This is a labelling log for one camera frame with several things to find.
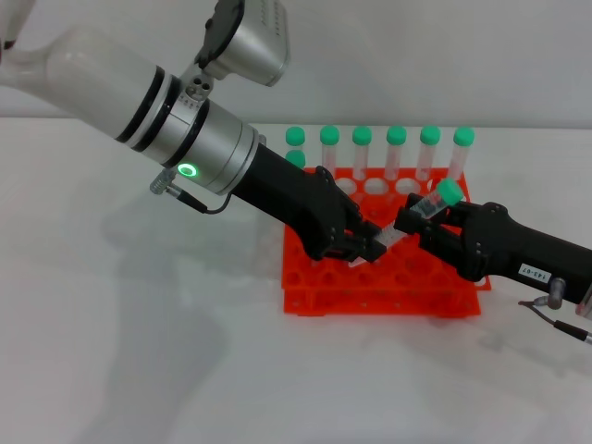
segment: rack hole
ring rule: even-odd
[[[355,185],[355,182],[351,179],[338,179],[335,183],[337,183],[337,186],[340,187],[341,190],[349,196],[358,191],[358,187]]]
[[[411,192],[418,193],[422,189],[421,185],[417,180],[414,179],[400,179],[395,185],[395,190],[398,194],[409,194]]]
[[[405,267],[411,273],[420,276],[429,274],[432,271],[432,268],[434,268],[434,265],[424,256],[414,256],[405,261]]]
[[[332,275],[331,273],[327,273],[323,276],[323,283],[326,285],[333,285],[336,283],[336,281],[335,275]]]
[[[364,184],[367,194],[382,195],[389,191],[389,185],[384,179],[369,179]]]

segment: clear plastic tube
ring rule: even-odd
[[[452,151],[452,160],[450,160],[447,178],[452,180],[458,180],[461,178],[464,171],[464,165],[466,164],[466,159],[468,156],[468,147],[454,145],[454,150]]]
[[[412,206],[411,210],[422,215],[422,218],[429,219],[446,208],[448,208],[448,204],[444,202],[439,191],[434,190],[416,205]],[[376,236],[376,240],[387,248],[392,247],[394,244],[407,236],[407,234],[403,233],[402,231],[395,229],[394,225],[395,221],[388,224],[387,227],[383,229],[378,236]]]
[[[463,190],[454,180],[444,179],[435,190],[414,205],[411,210],[419,213],[424,219],[430,219],[447,207],[457,204],[463,197]],[[406,233],[395,229],[395,222],[393,220],[375,237],[375,240],[382,243],[387,249],[407,236]],[[360,257],[353,261],[350,267],[353,268],[364,262],[365,260]]]
[[[337,146],[323,144],[323,167],[335,178],[337,167]]]
[[[417,171],[415,178],[421,182],[429,179],[432,173],[432,166],[434,165],[434,155],[436,154],[436,145],[426,145],[422,143],[421,151],[419,152],[419,161],[417,162]]]
[[[434,154],[436,154],[436,146],[440,142],[440,128],[423,127],[420,140],[422,142],[422,147],[419,153],[415,178],[420,182],[424,182],[429,179],[429,176],[432,172],[432,166],[434,165]]]
[[[323,145],[323,167],[335,178],[337,145],[339,143],[338,128],[332,125],[323,127],[321,129],[321,143]]]
[[[385,164],[385,179],[395,180],[401,168],[402,145],[388,145],[387,163]]]
[[[353,178],[356,180],[366,179],[366,170],[368,169],[368,145],[356,145],[355,160],[353,163]]]
[[[475,131],[472,128],[462,127],[454,132],[454,150],[447,176],[449,179],[458,180],[461,178],[466,158],[474,142]]]
[[[372,142],[372,130],[368,127],[357,127],[353,130],[355,144],[355,160],[353,161],[353,178],[365,180],[368,169],[368,153]]]

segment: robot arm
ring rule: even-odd
[[[585,330],[551,321],[536,307],[576,304],[575,312],[592,320],[592,251],[566,240],[524,227],[498,203],[457,203],[430,220],[411,211],[421,196],[410,194],[399,211],[395,228],[419,234],[419,246],[454,266],[461,278],[477,282],[489,275],[504,276],[546,292],[549,296],[520,302],[555,328],[592,344]],[[445,227],[460,228],[456,234]]]
[[[204,44],[180,77],[112,41],[77,28],[27,52],[14,42],[34,0],[0,3],[0,84],[56,105],[160,164],[153,191],[209,211],[173,184],[176,173],[233,194],[292,227],[315,260],[373,262],[379,228],[319,167],[305,173],[262,143],[256,129],[212,102],[214,81],[229,73],[272,86],[290,61],[286,12],[277,0],[219,0]]]

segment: white table surface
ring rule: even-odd
[[[286,152],[284,126],[257,127]],[[0,119],[0,141],[0,442],[592,442],[592,348],[516,305],[535,291],[494,278],[459,321],[287,316],[267,216],[153,196],[157,165],[77,121]],[[404,164],[417,146],[412,129]],[[467,178],[475,202],[592,247],[591,167],[592,131],[479,129]]]

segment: cable connector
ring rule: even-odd
[[[571,324],[566,324],[562,321],[553,321],[551,318],[549,318],[548,316],[546,316],[546,315],[542,314],[540,311],[538,311],[537,307],[542,306],[542,305],[540,305],[541,301],[545,298],[547,298],[547,296],[543,296],[541,298],[536,298],[534,301],[531,301],[531,302],[520,301],[520,302],[518,302],[518,305],[522,305],[522,306],[530,309],[538,317],[545,320],[547,323],[551,324],[554,328],[557,328],[559,331],[562,331],[563,333],[570,335],[572,338],[576,338],[578,340],[581,340],[582,342],[585,342],[586,344],[592,345],[592,335],[590,334],[589,331],[586,331],[586,330],[579,328],[579,327],[572,326]]]
[[[156,176],[156,179],[154,179],[150,184],[150,191],[156,195],[162,195],[166,192],[177,199],[179,202],[186,204],[189,206],[189,208],[192,208],[203,215],[218,215],[226,210],[232,194],[229,193],[227,195],[226,200],[220,208],[216,210],[210,210],[207,206],[205,206],[204,203],[191,196],[181,187],[175,185],[173,181],[175,180],[176,176],[177,173],[172,169],[163,169],[160,174]]]

